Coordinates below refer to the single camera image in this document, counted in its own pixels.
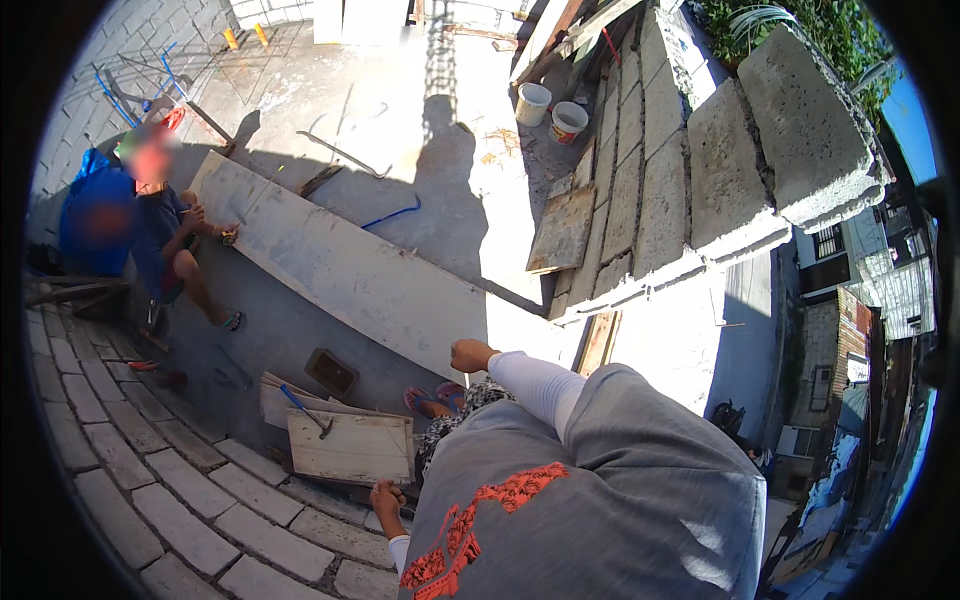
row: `plastic bucket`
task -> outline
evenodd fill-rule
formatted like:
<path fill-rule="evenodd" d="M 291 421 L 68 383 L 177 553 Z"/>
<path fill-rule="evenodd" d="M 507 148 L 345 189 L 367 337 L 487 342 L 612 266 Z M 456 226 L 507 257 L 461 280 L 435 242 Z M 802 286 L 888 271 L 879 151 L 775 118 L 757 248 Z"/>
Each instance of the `plastic bucket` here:
<path fill-rule="evenodd" d="M 553 100 L 553 94 L 542 85 L 522 84 L 517 92 L 515 117 L 520 125 L 536 127 L 543 121 L 547 106 Z"/>
<path fill-rule="evenodd" d="M 570 144 L 589 121 L 587 112 L 580 105 L 558 102 L 553 107 L 553 127 L 550 128 L 550 135 L 558 144 Z"/>

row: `sky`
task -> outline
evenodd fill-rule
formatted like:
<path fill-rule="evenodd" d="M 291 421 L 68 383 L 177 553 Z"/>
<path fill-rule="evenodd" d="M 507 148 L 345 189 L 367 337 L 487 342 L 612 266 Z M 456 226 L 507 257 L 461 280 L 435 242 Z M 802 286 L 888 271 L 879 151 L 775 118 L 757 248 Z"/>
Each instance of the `sky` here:
<path fill-rule="evenodd" d="M 914 183 L 919 185 L 937 177 L 930 133 L 920 105 L 920 93 L 905 70 L 904 77 L 894 83 L 890 96 L 883 101 L 880 109 L 900 143 Z"/>

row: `flip-flop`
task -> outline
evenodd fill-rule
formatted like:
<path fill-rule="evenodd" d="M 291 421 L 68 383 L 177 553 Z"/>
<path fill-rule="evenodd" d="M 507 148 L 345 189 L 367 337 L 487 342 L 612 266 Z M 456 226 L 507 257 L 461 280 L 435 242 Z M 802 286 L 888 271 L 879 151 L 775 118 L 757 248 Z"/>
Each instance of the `flip-flop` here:
<path fill-rule="evenodd" d="M 423 388 L 409 387 L 403 390 L 403 403 L 407 408 L 410 409 L 410 412 L 424 415 L 428 419 L 433 419 L 423 411 L 422 404 L 427 401 L 437 402 L 438 404 L 443 405 L 443 403 L 439 402 L 436 398 L 430 397 L 430 394 L 428 394 Z"/>
<path fill-rule="evenodd" d="M 236 327 L 234 327 L 234 328 L 228 327 L 228 325 L 230 325 L 230 324 L 233 323 L 234 321 L 237 322 Z M 233 314 L 231 314 L 231 315 L 227 318 L 227 320 L 224 321 L 224 324 L 220 325 L 220 328 L 221 328 L 221 329 L 226 329 L 226 330 L 229 331 L 230 333 L 236 333 L 236 332 L 239 331 L 240 329 L 243 329 L 243 325 L 244 325 L 245 322 L 246 322 L 246 319 L 244 319 L 244 314 L 243 314 L 242 312 L 240 312 L 239 310 L 235 310 L 235 311 L 233 311 Z"/>
<path fill-rule="evenodd" d="M 452 381 L 445 381 L 444 383 L 437 386 L 437 398 L 440 400 L 441 404 L 446 404 L 451 411 L 454 413 L 460 412 L 460 407 L 457 406 L 455 401 L 458 397 L 464 397 L 464 386 L 459 383 L 454 383 Z"/>

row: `green plant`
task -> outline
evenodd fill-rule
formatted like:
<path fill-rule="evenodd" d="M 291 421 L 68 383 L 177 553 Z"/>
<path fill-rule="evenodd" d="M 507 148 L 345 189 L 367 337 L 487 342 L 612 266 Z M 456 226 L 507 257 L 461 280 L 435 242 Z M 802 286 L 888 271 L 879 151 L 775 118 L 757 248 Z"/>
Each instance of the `green plant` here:
<path fill-rule="evenodd" d="M 781 21 L 791 16 L 820 49 L 837 74 L 853 86 L 872 66 L 894 56 L 894 49 L 876 27 L 862 0 L 702 0 L 709 17 L 707 33 L 713 54 L 736 66 L 757 48 Z M 898 76 L 887 70 L 860 91 L 856 99 L 878 129 L 880 105 Z"/>

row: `wooden board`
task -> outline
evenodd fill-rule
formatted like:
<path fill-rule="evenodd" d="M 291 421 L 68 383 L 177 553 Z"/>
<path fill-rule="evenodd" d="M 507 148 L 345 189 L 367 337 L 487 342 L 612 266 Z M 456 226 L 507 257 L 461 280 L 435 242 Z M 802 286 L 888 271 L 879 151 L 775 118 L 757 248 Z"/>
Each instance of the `wooden board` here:
<path fill-rule="evenodd" d="M 403 419 L 310 413 L 320 422 L 333 424 L 321 440 L 317 423 L 298 409 L 287 411 L 290 450 L 297 473 L 369 484 L 381 477 L 393 479 L 398 486 L 410 483 Z"/>
<path fill-rule="evenodd" d="M 551 273 L 584 264 L 592 217 L 592 183 L 548 200 L 530 250 L 527 272 Z"/>
<path fill-rule="evenodd" d="M 450 344 L 493 348 L 569 365 L 569 336 L 543 317 L 401 251 L 297 194 L 210 152 L 190 189 L 212 223 L 239 220 L 267 187 L 233 246 L 261 269 L 378 344 L 446 377 Z"/>
<path fill-rule="evenodd" d="M 343 0 L 313 0 L 313 43 L 339 44 L 344 28 Z"/>

